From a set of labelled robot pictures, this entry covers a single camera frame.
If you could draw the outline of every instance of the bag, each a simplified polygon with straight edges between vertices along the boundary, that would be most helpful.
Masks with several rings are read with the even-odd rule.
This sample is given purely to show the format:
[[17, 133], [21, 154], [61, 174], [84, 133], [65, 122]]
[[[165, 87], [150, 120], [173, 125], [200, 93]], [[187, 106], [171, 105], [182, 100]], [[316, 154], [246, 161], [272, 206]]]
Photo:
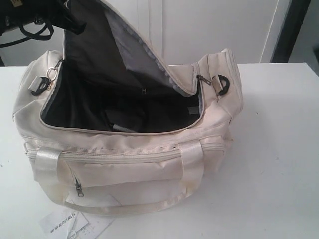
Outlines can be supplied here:
[[100, 0], [69, 0], [87, 22], [64, 53], [32, 62], [13, 118], [34, 178], [57, 204], [100, 215], [154, 212], [217, 171], [243, 107], [230, 50], [167, 66]]

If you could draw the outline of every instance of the black bag lining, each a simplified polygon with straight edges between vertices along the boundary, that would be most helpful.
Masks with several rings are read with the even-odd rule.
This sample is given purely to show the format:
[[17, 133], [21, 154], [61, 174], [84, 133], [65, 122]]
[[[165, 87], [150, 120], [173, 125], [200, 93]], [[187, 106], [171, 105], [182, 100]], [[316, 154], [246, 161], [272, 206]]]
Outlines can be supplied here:
[[87, 22], [83, 34], [65, 33], [65, 61], [42, 112], [51, 126], [161, 133], [186, 128], [200, 112], [197, 94], [185, 97], [143, 41], [100, 2], [69, 0]]

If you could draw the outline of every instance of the metal d-ring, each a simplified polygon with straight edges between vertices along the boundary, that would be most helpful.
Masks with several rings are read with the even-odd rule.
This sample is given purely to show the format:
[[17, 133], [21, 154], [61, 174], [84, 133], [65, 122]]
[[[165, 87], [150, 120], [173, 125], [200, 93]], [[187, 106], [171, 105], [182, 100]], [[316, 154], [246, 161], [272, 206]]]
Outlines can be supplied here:
[[[51, 71], [54, 71], [54, 77], [50, 78], [50, 73]], [[58, 76], [58, 71], [55, 67], [50, 67], [47, 71], [46, 71], [46, 76], [50, 81], [55, 81], [56, 77]]]

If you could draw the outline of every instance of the white wall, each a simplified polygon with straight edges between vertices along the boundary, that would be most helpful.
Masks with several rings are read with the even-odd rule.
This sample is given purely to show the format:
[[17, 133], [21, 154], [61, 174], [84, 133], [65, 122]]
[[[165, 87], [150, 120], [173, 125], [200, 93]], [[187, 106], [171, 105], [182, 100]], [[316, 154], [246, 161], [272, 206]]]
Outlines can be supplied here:
[[163, 56], [169, 64], [186, 64], [231, 48], [239, 63], [257, 63], [279, 1], [163, 0]]
[[[186, 64], [231, 48], [239, 63], [269, 62], [290, 0], [108, 0], [162, 54]], [[0, 37], [17, 39], [18, 32]], [[47, 49], [62, 48], [62, 30], [49, 42], [0, 50], [6, 65], [27, 65]]]
[[319, 47], [319, 1], [310, 2], [289, 62], [306, 62], [319, 75], [313, 47]]

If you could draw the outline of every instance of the white table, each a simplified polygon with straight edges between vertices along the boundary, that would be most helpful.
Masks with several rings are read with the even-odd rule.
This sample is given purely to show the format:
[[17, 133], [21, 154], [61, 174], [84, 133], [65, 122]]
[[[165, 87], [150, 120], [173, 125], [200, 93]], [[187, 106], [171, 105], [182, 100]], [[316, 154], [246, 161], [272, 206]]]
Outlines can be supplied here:
[[[11, 119], [25, 68], [0, 68], [0, 238], [43, 239], [50, 202]], [[218, 174], [181, 204], [119, 217], [100, 238], [319, 238], [319, 78], [306, 64], [240, 65], [245, 107]]]

